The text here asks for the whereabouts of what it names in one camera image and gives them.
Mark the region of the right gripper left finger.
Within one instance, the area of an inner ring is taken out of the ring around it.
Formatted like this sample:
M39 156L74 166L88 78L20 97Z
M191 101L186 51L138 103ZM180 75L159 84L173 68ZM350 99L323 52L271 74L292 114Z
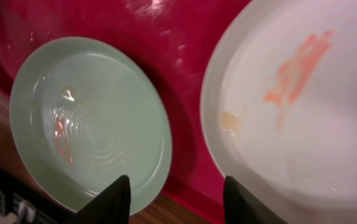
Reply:
M122 175L63 224L128 224L130 204L129 177Z

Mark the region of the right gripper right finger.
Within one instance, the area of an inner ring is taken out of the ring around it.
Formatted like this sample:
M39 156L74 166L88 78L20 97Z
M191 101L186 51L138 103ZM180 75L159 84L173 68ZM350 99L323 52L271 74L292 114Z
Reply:
M223 206L226 224L287 224L229 175L223 187Z

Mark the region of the mint green plate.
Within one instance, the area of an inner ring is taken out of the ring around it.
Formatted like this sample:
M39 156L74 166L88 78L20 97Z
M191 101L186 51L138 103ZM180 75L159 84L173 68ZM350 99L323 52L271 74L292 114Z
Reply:
M73 212L126 175L135 214L167 180L172 137L160 96L104 42L64 37L32 52L14 80L9 116L26 169Z

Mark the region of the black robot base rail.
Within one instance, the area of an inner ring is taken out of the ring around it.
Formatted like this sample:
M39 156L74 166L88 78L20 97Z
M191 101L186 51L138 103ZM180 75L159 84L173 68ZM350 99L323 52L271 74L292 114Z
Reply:
M34 218L30 221L25 219L22 223L63 223L73 216L72 212L60 208L0 168L0 218L6 218L8 215L19 216L24 203L30 206L27 214L30 215L33 212Z

